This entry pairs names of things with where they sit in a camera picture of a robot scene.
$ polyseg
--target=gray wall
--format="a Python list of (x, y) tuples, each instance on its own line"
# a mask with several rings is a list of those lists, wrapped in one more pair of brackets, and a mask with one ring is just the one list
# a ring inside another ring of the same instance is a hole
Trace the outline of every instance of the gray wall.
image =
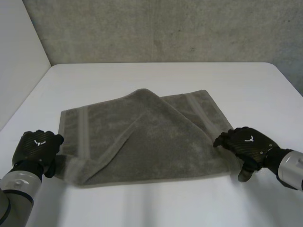
[(264, 61), (303, 94), (302, 0), (23, 2), (52, 65)]

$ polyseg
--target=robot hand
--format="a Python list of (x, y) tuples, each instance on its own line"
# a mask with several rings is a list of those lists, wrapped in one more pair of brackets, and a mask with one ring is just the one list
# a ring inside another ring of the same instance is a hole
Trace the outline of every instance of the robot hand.
[(248, 181), (254, 171), (266, 167), (265, 159), (268, 151), (279, 148), (273, 140), (249, 127), (222, 132), (214, 142), (214, 147), (220, 145), (244, 161), (238, 176), (240, 182)]
[(42, 168), (46, 177), (53, 177), (55, 174), (55, 157), (63, 141), (61, 135), (55, 135), (51, 131), (25, 132), (12, 159), (14, 168), (18, 168), (24, 162), (34, 163)]

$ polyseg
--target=concrete wall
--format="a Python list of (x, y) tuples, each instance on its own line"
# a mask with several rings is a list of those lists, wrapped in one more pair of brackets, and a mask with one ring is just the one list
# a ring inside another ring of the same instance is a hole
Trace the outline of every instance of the concrete wall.
[(22, 0), (1, 0), (0, 130), (49, 68)]
[(302, 0), (23, 1), (52, 65), (264, 61), (303, 94)]

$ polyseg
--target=white logo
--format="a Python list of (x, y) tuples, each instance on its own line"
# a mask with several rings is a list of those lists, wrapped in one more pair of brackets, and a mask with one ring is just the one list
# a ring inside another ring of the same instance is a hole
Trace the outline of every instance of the white logo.
[(251, 136), (250, 140), (245, 140), (244, 142), (253, 142), (254, 138)]
[(39, 142), (37, 142), (36, 140), (34, 140), (34, 142), (35, 142), (35, 144), (37, 144), (37, 146), (39, 147), (40, 145), (42, 145), (42, 144), (45, 144), (46, 143), (46, 141), (44, 141), (44, 142), (42, 142), (42, 143), (39, 143)]

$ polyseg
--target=black robotic glove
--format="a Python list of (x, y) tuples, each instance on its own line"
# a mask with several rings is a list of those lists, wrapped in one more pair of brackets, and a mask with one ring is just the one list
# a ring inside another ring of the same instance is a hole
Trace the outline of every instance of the black robotic glove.
[(55, 174), (55, 157), (64, 139), (51, 131), (27, 131), (23, 134), (14, 153), (13, 169), (32, 172), (42, 178)]
[(268, 151), (279, 148), (273, 140), (249, 127), (222, 132), (214, 142), (214, 147), (220, 145), (244, 161), (238, 176), (240, 182), (248, 181), (254, 171), (266, 167)]

